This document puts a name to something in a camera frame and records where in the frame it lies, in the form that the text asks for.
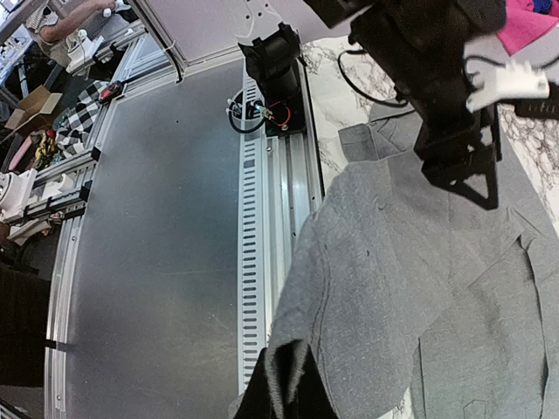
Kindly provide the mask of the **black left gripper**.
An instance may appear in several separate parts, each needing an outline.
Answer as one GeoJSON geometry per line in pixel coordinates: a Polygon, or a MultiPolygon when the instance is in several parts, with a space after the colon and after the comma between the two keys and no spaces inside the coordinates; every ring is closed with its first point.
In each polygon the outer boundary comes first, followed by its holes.
{"type": "Polygon", "coordinates": [[[429,183],[449,188],[484,210],[496,210],[496,163],[501,159],[497,116],[497,106],[490,105],[447,127],[423,123],[414,152],[429,183]]]}

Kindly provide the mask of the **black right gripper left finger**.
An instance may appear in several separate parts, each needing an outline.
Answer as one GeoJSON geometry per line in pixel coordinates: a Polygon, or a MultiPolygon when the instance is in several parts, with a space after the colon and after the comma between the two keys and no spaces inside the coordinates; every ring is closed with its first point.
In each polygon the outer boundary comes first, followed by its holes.
{"type": "Polygon", "coordinates": [[[266,349],[264,348],[257,359],[244,395],[240,399],[234,419],[271,419],[273,406],[265,369],[266,349]]]}

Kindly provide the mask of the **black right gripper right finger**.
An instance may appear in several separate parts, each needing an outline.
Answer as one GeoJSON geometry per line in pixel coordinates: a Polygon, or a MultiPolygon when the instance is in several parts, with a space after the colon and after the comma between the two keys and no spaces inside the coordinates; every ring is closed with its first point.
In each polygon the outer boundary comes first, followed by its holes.
{"type": "Polygon", "coordinates": [[[296,417],[306,419],[335,419],[327,391],[309,345],[302,348],[297,372],[296,417]]]}

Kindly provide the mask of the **grey garment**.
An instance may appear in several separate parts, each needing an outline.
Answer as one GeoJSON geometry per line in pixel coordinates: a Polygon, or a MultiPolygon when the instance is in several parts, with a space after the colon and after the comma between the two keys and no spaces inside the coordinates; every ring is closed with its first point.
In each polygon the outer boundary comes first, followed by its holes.
{"type": "Polygon", "coordinates": [[[266,347],[273,418],[296,417],[309,345],[336,418],[410,397],[420,418],[558,415],[558,237],[510,140],[500,204],[436,189],[369,136],[304,223],[266,347]]]}

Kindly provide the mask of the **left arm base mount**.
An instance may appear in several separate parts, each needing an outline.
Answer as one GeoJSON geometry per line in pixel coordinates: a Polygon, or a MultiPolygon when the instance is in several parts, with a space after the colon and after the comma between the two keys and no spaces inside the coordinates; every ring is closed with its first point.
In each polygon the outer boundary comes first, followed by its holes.
{"type": "Polygon", "coordinates": [[[239,93],[229,101],[227,115],[231,128],[252,134],[261,128],[268,136],[288,136],[307,131],[299,65],[300,39],[292,27],[280,23],[268,38],[256,38],[241,45],[247,75],[262,95],[245,100],[239,93]]]}

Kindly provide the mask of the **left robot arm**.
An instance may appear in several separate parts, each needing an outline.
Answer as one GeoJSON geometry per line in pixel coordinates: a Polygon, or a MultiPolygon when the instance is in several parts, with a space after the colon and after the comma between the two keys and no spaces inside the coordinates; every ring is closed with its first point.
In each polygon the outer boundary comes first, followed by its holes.
{"type": "Polygon", "coordinates": [[[496,107],[470,111],[468,41],[506,23],[503,1],[310,1],[328,27],[350,22],[359,44],[394,82],[423,123],[414,151],[427,181],[484,210],[499,205],[496,163],[502,158],[496,107]]]}

